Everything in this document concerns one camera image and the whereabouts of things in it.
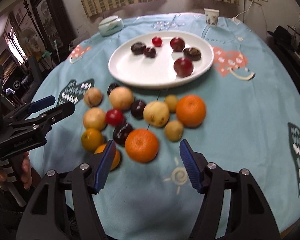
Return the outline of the person's left hand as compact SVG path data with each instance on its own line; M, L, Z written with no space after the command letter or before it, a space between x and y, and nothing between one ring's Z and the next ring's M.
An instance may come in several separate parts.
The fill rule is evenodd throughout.
M19 171L21 174L14 172L12 174L7 174L6 170L0 168L0 188L4 191L8 191L7 183L10 177L13 175L17 176L17 178L22 182L24 189L28 190L32 185L32 175L31 175L31 162L29 158L29 152L23 153L23 161L19 166Z

